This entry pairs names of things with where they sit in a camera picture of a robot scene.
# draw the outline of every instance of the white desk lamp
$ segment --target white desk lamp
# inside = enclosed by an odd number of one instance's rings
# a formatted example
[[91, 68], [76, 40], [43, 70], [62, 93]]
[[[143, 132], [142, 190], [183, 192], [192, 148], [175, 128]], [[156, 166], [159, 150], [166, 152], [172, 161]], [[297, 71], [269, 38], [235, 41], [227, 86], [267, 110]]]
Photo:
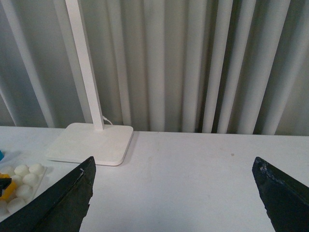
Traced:
[[70, 124], [47, 149], [46, 157], [81, 163], [93, 156], [98, 165], [116, 166], [125, 158], [133, 128], [104, 124], [82, 9], [78, 0], [66, 0], [66, 5], [93, 124]]

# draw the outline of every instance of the table surface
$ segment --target table surface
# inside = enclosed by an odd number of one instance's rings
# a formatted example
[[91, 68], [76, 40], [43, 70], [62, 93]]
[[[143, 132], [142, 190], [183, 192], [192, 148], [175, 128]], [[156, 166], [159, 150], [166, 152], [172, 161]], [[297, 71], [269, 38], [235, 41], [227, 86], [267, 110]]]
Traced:
[[[77, 166], [44, 156], [62, 131], [0, 127], [0, 168], [47, 166], [41, 194]], [[309, 137], [135, 131], [121, 165], [97, 166], [80, 231], [273, 232], [253, 161], [260, 156], [309, 186], [308, 152]]]

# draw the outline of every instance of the blue object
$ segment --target blue object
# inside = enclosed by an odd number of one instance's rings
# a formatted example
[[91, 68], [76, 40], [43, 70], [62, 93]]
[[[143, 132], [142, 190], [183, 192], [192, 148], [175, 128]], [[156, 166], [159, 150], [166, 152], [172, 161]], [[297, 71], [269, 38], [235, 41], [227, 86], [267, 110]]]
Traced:
[[0, 160], [2, 160], [4, 158], [3, 153], [0, 151]]

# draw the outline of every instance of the lamp base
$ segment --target lamp base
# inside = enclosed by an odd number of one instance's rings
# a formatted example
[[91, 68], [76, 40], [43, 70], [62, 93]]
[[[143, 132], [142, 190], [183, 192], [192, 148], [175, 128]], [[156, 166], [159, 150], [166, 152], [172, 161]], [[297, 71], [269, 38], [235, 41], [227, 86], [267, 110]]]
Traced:
[[133, 134], [130, 126], [105, 125], [95, 130], [93, 124], [72, 123], [47, 149], [48, 160], [82, 163], [89, 156], [97, 165], [117, 166], [125, 158]]

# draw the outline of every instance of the foam ball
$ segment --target foam ball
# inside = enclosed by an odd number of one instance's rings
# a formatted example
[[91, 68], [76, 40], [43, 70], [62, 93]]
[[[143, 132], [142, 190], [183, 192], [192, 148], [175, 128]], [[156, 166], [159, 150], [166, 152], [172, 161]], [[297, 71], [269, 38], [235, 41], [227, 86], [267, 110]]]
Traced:
[[28, 199], [32, 196], [32, 188], [29, 185], [22, 185], [16, 189], [16, 196], [25, 199]]
[[12, 180], [16, 183], [17, 187], [23, 185], [23, 178], [21, 178], [21, 176], [19, 175], [13, 175], [11, 176]]
[[33, 174], [33, 173], [29, 173], [25, 175], [23, 178], [24, 184], [29, 185], [31, 187], [36, 186], [38, 184], [38, 181], [39, 181], [38, 175]]
[[11, 166], [1, 168], [0, 173], [8, 174], [9, 176], [15, 175], [14, 168]]
[[19, 175], [21, 177], [24, 177], [25, 175], [29, 174], [29, 168], [27, 165], [19, 165], [15, 168], [15, 174]]
[[10, 214], [13, 214], [26, 205], [24, 199], [17, 197], [8, 203], [7, 209]]
[[7, 206], [6, 201], [0, 201], [0, 216], [3, 216], [8, 212], [6, 206]]
[[41, 175], [44, 171], [44, 167], [40, 163], [35, 163], [29, 167], [29, 172], [36, 175]]

